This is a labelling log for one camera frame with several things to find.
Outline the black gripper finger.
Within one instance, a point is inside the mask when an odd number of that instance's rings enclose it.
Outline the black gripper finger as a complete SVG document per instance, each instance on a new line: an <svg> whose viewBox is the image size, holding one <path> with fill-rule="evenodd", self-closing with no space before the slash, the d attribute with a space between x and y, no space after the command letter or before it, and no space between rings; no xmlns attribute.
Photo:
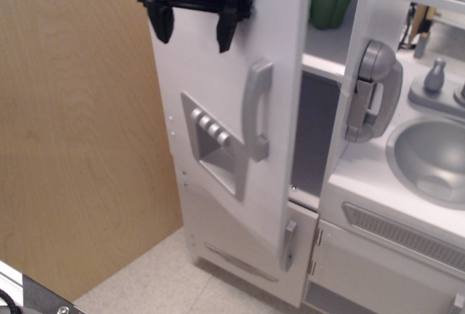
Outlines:
<svg viewBox="0 0 465 314"><path fill-rule="evenodd" d="M147 4L147 13L157 38L168 44L174 30L174 13L172 7L161 2Z"/></svg>
<svg viewBox="0 0 465 314"><path fill-rule="evenodd" d="M217 23L217 42L219 52L224 53L230 49L235 29L240 22L240 10L236 6L226 6L219 13Z"/></svg>

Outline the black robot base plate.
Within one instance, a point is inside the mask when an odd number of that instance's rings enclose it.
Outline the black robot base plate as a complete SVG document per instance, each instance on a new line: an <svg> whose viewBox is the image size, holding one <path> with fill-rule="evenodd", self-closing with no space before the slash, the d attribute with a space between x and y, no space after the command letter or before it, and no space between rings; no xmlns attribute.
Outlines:
<svg viewBox="0 0 465 314"><path fill-rule="evenodd" d="M1 313L85 313L27 275L1 262Z"/></svg>

